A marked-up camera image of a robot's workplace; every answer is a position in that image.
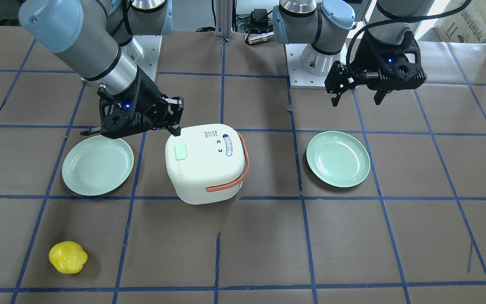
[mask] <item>yellow bell pepper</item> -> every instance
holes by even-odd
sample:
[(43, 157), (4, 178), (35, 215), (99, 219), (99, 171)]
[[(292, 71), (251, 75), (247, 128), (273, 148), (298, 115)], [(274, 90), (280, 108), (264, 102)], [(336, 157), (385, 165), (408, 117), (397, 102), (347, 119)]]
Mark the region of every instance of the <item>yellow bell pepper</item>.
[(48, 256), (57, 271), (65, 274), (78, 273), (87, 261), (87, 253), (79, 244), (71, 241), (54, 245)]

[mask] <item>silver metal cap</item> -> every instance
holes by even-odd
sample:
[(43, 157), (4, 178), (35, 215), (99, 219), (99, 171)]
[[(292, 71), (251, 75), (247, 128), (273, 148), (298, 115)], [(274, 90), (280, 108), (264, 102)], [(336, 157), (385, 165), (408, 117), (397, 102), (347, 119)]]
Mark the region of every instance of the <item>silver metal cap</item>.
[(141, 10), (150, 10), (153, 8), (158, 8), (166, 0), (135, 0), (132, 5), (135, 8), (140, 8)]
[(314, 0), (280, 0), (280, 6), (296, 14), (306, 14), (316, 10)]

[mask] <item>qr code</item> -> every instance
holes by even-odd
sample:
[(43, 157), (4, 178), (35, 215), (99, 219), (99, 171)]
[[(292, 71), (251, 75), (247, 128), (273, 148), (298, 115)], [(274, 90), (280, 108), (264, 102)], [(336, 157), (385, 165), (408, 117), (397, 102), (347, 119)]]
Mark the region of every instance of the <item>qr code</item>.
[(216, 136), (216, 131), (205, 131), (204, 133), (206, 135), (206, 138)]

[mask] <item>cardboard box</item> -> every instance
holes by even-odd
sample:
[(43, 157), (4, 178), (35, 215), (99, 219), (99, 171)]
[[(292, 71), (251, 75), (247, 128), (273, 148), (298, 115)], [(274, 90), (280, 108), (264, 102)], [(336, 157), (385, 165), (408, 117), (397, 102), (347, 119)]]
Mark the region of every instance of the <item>cardboard box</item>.
[[(463, 3), (464, 0), (451, 0), (444, 11)], [(486, 43), (486, 0), (472, 0), (461, 12), (438, 19), (434, 29), (444, 42)]]

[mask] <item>white plate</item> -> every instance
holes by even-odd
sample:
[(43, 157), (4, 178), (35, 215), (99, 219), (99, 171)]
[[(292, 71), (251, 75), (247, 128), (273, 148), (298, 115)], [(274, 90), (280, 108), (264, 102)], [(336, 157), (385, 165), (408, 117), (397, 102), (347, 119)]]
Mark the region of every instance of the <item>white plate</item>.
[(130, 175), (135, 157), (121, 138), (90, 137), (63, 161), (63, 181), (81, 195), (101, 195), (119, 187)]

